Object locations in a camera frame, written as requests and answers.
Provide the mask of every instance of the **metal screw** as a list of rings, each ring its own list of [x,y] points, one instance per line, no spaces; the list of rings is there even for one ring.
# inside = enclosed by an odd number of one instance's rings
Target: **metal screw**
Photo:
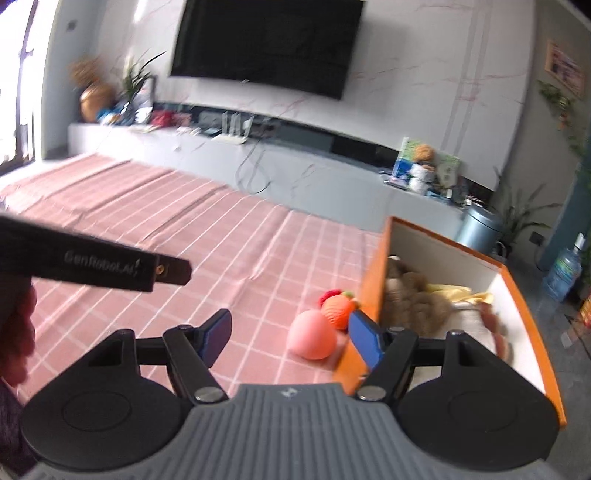
[[[380,401],[386,397],[386,391],[382,387],[367,385],[357,390],[357,398],[363,401]]]
[[[195,392],[195,400],[202,403],[217,403],[224,396],[225,393],[218,387],[203,387]]]

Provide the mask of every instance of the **water bottle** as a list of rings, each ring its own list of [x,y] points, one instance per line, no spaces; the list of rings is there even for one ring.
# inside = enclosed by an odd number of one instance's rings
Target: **water bottle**
[[[581,274],[581,250],[585,243],[582,233],[573,248],[565,248],[544,279],[544,289],[553,299],[563,301]]]

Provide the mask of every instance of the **pink plaid rug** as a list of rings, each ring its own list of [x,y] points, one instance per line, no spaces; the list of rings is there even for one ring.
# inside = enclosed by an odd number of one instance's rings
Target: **pink plaid rug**
[[[213,181],[99,155],[12,184],[0,196],[28,219],[193,265],[188,285],[157,284],[150,294],[35,280],[37,351],[18,391],[22,401],[114,330],[160,336],[182,323],[201,325],[222,307],[232,312],[232,339],[212,371],[230,394],[243,382],[330,381],[340,350],[321,362],[293,357],[285,349],[288,328],[326,290],[356,291],[379,240]],[[164,367],[142,367],[142,374],[170,387]]]

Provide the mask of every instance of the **white marble wall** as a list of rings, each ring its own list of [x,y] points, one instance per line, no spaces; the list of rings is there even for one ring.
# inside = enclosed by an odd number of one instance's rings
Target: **white marble wall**
[[[115,80],[128,55],[153,63],[157,98],[278,116],[389,147],[421,138],[490,188],[527,87],[534,0],[367,0],[341,101],[267,85],[169,78],[184,0],[108,0],[96,52]]]

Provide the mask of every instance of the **trash can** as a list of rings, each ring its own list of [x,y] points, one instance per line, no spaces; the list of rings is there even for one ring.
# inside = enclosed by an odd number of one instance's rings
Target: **trash can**
[[[498,215],[472,205],[456,235],[456,242],[485,255],[490,255],[501,238],[503,224]]]

